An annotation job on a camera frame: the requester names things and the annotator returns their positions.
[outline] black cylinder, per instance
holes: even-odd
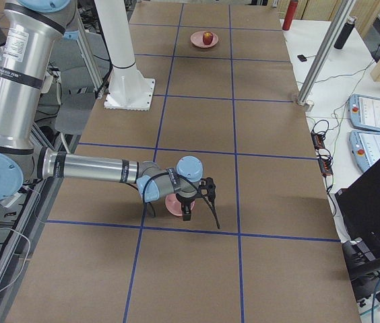
[[[349,38],[349,35],[353,30],[355,21],[356,21],[356,17],[347,18],[347,22],[344,24],[344,27],[341,30],[340,35],[338,36],[336,43],[334,44],[334,48],[336,48],[336,49],[342,49],[343,48],[344,44],[347,41],[347,38]]]

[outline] red cylinder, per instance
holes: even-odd
[[[298,0],[290,0],[289,7],[287,8],[286,17],[283,22],[283,30],[289,30],[292,24],[293,16],[295,15],[296,8],[298,7]]]

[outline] blue cable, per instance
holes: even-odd
[[[379,279],[379,281],[377,281],[377,284],[374,287],[373,301],[371,303],[371,323],[374,323],[374,303],[376,301],[376,292],[377,292],[377,288],[379,285],[380,285],[380,279]]]

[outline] white desk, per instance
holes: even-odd
[[[307,62],[300,62],[297,55],[306,57],[315,55],[329,27],[329,22],[302,21],[294,20],[289,31],[284,32],[290,60],[293,64],[294,74],[298,87],[302,85],[305,76],[310,69],[314,57],[309,58]],[[366,48],[364,42],[356,30],[353,30],[348,41],[342,50],[332,49],[329,57],[318,76],[318,80],[327,79],[330,76],[340,74],[353,74],[361,69],[365,69],[372,62],[372,57]],[[353,91],[356,94],[364,94],[380,98],[380,82],[374,82],[370,72],[375,66],[375,62],[365,71],[362,80]],[[346,102],[352,94],[352,90],[358,83],[364,71],[353,76],[341,76],[327,81],[316,83],[311,91],[309,99],[314,101],[315,105],[312,111],[307,113],[316,122],[321,119],[329,121],[330,127],[337,125],[335,118],[332,117],[334,109],[340,107]],[[337,110],[337,114],[342,116],[344,109]],[[309,128],[312,129],[314,122],[308,118]],[[320,129],[325,130],[325,124],[320,125]],[[347,111],[344,113],[344,120],[340,130],[336,128],[328,131],[325,139],[325,146],[334,153],[334,143],[338,136],[335,155],[334,155],[334,187],[332,193],[341,188],[349,187],[361,174],[348,144],[348,133],[352,130],[352,125],[348,118]],[[337,231],[340,239],[345,241],[347,233],[339,214],[336,215]],[[367,302],[365,308],[360,312],[371,308],[371,302]],[[380,323],[380,310],[375,311],[375,321]],[[362,323],[371,322],[371,315],[367,314],[361,317]]]

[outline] red apple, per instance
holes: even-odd
[[[212,32],[203,33],[202,41],[205,45],[210,45],[213,39],[214,39],[214,35],[212,34]]]

